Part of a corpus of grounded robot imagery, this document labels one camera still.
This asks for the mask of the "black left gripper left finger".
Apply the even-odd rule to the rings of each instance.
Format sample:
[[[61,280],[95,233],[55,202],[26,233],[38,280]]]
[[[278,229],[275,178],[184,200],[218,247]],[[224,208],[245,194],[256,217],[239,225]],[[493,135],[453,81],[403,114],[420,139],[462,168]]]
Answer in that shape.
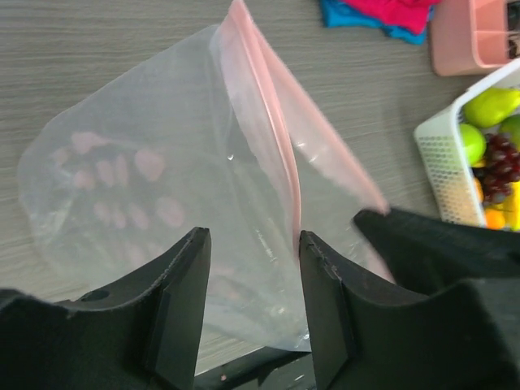
[[[2,290],[2,388],[192,388],[210,253],[209,230],[196,227],[76,301]]]

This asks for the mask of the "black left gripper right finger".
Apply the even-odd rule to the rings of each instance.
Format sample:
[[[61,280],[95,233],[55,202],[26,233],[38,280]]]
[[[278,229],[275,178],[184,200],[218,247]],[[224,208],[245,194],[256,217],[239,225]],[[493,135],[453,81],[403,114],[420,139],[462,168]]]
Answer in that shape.
[[[516,389],[519,280],[471,278],[432,294],[392,284],[300,238],[319,389]]]

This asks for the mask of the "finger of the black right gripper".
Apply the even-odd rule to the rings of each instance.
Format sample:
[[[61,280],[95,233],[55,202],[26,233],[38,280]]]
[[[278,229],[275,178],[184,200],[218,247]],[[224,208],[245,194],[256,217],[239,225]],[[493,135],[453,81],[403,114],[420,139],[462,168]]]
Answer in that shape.
[[[519,235],[445,223],[392,209],[358,212],[353,222],[393,282],[359,274],[352,297],[359,301],[426,301],[455,284],[472,282],[484,294],[519,298]]]

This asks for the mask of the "green apple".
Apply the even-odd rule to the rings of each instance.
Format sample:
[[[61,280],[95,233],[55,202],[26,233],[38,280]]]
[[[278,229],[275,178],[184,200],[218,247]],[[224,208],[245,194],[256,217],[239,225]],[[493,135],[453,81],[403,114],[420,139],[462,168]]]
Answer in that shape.
[[[487,147],[486,139],[478,128],[468,123],[461,123],[459,132],[468,163],[473,166],[484,156]]]

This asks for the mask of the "red grape bunch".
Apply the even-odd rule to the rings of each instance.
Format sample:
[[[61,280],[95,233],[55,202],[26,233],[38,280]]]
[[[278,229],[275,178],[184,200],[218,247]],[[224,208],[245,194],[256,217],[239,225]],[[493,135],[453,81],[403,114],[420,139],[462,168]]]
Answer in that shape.
[[[474,176],[483,193],[484,206],[501,204],[519,181],[519,150],[507,132],[487,134],[486,150]]]

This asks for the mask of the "yellow green pear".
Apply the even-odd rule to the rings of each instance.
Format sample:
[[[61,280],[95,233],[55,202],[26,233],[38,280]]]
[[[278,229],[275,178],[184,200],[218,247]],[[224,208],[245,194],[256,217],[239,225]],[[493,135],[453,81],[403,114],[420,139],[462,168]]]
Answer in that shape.
[[[491,128],[519,108],[519,90],[492,87],[468,101],[462,112],[469,124]]]

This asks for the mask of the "clear pink zip top bag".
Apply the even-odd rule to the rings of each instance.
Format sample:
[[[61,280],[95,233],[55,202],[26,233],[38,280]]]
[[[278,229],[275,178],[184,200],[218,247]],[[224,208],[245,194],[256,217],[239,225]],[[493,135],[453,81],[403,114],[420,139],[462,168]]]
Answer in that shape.
[[[388,202],[242,1],[54,117],[17,179],[38,251],[91,288],[210,229],[198,374],[310,350],[301,231],[390,278],[351,223]]]

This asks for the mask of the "dark green lime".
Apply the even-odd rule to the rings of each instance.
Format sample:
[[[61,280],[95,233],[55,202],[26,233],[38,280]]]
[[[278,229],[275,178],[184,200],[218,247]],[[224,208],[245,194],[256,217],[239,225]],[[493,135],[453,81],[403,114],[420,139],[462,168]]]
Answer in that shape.
[[[516,146],[517,149],[520,148],[520,114],[511,115],[508,118],[504,119],[500,127],[498,128],[498,132],[502,135],[507,135],[510,141]]]

